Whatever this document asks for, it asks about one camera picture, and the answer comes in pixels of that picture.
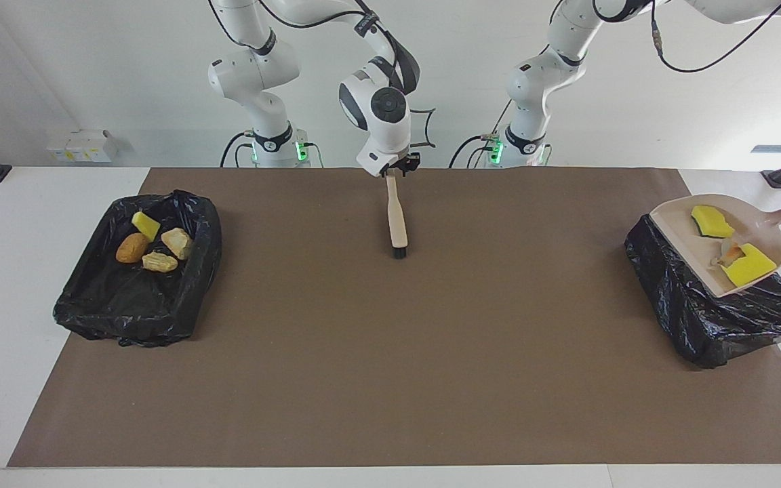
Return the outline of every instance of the brown mat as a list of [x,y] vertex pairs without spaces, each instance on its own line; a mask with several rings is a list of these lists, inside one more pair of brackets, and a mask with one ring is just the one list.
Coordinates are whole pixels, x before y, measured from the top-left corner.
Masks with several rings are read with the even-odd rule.
[[10,466],[781,463],[781,353],[682,361],[623,240],[676,171],[153,169],[214,200],[192,340],[71,336]]

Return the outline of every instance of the trash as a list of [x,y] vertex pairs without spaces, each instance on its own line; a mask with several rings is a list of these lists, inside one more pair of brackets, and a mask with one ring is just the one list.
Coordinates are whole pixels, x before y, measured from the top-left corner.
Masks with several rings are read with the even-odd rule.
[[677,352],[702,368],[781,342],[781,277],[714,298],[650,216],[626,238],[626,255]]
[[[162,230],[182,228],[195,240],[189,259],[174,271],[158,274],[117,261],[140,211]],[[89,340],[118,339],[120,346],[168,346],[192,336],[220,263],[221,238],[219,214],[207,198],[175,190],[114,201],[56,302],[56,323]],[[157,239],[146,250],[153,251],[167,247]]]

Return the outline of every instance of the yellow sponge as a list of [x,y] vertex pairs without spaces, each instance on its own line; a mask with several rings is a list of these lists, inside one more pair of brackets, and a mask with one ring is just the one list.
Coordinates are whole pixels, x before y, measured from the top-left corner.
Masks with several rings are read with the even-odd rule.
[[131,216],[131,223],[136,226],[137,230],[140,231],[140,234],[145,235],[150,242],[155,241],[155,235],[158,234],[159,228],[161,227],[160,223],[155,222],[148,214],[143,212],[138,212]]
[[728,279],[737,287],[746,287],[763,275],[776,271],[776,263],[765,256],[759,248],[751,244],[743,244],[740,248],[743,249],[743,254],[746,256],[737,259],[728,268],[722,266]]
[[734,228],[725,221],[725,216],[716,207],[698,205],[692,208],[692,219],[704,237],[726,239],[734,236]]

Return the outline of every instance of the beige dustpan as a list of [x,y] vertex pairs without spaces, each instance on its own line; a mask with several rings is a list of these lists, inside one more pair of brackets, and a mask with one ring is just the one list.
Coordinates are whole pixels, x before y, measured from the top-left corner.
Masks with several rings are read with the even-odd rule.
[[719,208],[729,225],[737,231],[735,241],[753,244],[778,268],[781,266],[781,210],[762,212],[746,201],[727,195],[695,195],[661,204],[650,213],[653,222],[692,272],[704,282],[710,294],[716,298],[729,296],[765,280],[772,272],[744,287],[737,287],[728,280],[725,272],[712,264],[713,259],[721,254],[721,241],[698,234],[698,226],[692,219],[692,208],[696,205]]

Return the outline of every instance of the white table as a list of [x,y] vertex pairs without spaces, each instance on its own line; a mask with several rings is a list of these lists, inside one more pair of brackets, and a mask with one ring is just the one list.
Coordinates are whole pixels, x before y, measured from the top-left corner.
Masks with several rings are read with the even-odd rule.
[[[112,200],[135,195],[146,173],[17,167],[0,184],[0,486],[781,487],[781,466],[5,469],[68,337],[53,322],[52,305],[100,214]],[[781,207],[781,191],[756,173],[681,173],[694,194],[722,192],[765,210]],[[19,244],[14,235],[22,236]]]

